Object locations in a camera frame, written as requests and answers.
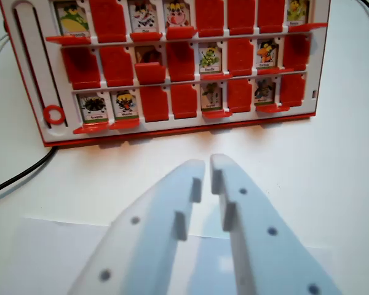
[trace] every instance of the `character card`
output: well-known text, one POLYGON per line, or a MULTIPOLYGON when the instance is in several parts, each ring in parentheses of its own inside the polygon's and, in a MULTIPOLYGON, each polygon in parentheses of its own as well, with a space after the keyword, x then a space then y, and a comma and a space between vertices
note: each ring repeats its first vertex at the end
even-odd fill
POLYGON ((189 26, 190 9, 183 0, 164 2, 165 27, 189 26))
POLYGON ((199 72, 221 72, 221 50, 216 43, 199 44, 199 72))
POLYGON ((116 120, 138 118, 137 100, 128 90, 111 93, 116 120))
POLYGON ((79 107, 84 123, 108 121, 105 101, 95 93, 78 94, 79 107))
POLYGON ((161 52, 158 52, 154 46, 134 47, 137 63, 160 63, 162 65, 161 52))
POLYGON ((287 25, 299 26, 308 22, 309 1, 287 0, 287 25))
POLYGON ((271 68, 277 66, 277 51, 279 46, 272 39, 257 40, 256 68, 271 68))
POLYGON ((56 18, 63 36, 90 36, 85 10, 76 1, 55 2, 56 18))
POLYGON ((156 8, 149 1, 128 1, 130 22, 134 33, 157 32, 156 8))
POLYGON ((275 83, 271 78, 256 79, 254 105, 272 104, 275 102, 275 83))
POLYGON ((200 84, 201 111, 213 111, 223 108, 222 89, 217 83, 200 84))

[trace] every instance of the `red plastic frame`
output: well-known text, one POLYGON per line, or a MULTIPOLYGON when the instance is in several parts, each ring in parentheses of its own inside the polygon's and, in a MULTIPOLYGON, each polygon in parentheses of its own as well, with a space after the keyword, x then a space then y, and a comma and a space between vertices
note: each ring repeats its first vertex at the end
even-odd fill
POLYGON ((168 120, 167 93, 160 86, 141 87, 140 93, 145 122, 168 120))
POLYGON ((97 57, 87 47, 63 47, 63 61, 73 89, 100 88, 97 57))
POLYGON ((165 36, 167 40, 191 39, 196 33, 197 30, 193 26, 176 26, 168 27, 165 36))
POLYGON ((162 33, 148 32, 148 33, 131 33, 130 38, 134 42, 158 41, 162 37, 162 33))
POLYGON ((232 112, 227 112, 224 109, 220 109, 218 111, 206 111, 202 112, 202 117, 206 119, 222 119, 232 116, 232 112))
POLYGON ((249 39, 228 40, 228 71, 233 76, 252 75, 253 54, 249 52, 253 52, 249 39))
POLYGON ((231 112, 249 112, 252 103, 252 85, 248 79, 228 80, 228 108, 231 112))
POLYGON ((222 36, 224 27, 224 2, 222 0, 194 1, 199 36, 222 36))
POLYGON ((157 62, 136 63, 134 67, 140 84, 158 84, 165 81, 165 66, 157 62))
POLYGON ((133 85, 133 64, 131 56, 123 46, 100 48, 101 64, 109 87, 133 85))
POLYGON ((255 0, 228 0, 228 28, 230 35, 254 33, 255 6, 255 0))
POLYGON ((89 0, 99 43, 125 42, 123 6, 117 0, 89 0))
POLYGON ((283 31, 285 0, 258 0, 258 26, 260 33, 283 31))
POLYGON ((51 43, 66 45, 89 45, 92 43, 90 37, 76 37, 76 36, 50 36, 45 38, 51 43))
POLYGON ((172 82, 194 80, 194 49, 189 42, 166 44, 168 72, 172 82))
POLYGON ((191 84, 171 85, 171 102, 175 119, 197 117, 197 90, 191 84))
POLYGON ((275 114, 277 112, 286 112, 290 109, 289 106, 278 106, 274 104, 267 104, 263 106, 256 106, 257 112, 266 112, 267 114, 275 114))
POLYGON ((108 121, 99 123, 88 123, 73 131, 74 134, 84 134, 84 133, 95 133, 100 131, 105 131, 109 127, 108 121))
POLYGON ((140 125, 140 119, 122 119, 116 120, 111 126, 109 126, 110 130, 118 130, 118 129, 130 129, 135 128, 140 125))

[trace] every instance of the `guess who game board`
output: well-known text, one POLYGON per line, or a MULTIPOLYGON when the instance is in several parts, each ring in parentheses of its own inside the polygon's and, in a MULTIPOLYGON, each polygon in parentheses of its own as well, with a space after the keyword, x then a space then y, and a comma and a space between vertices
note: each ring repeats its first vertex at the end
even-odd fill
POLYGON ((330 0, 0 0, 46 146, 315 115, 330 0))

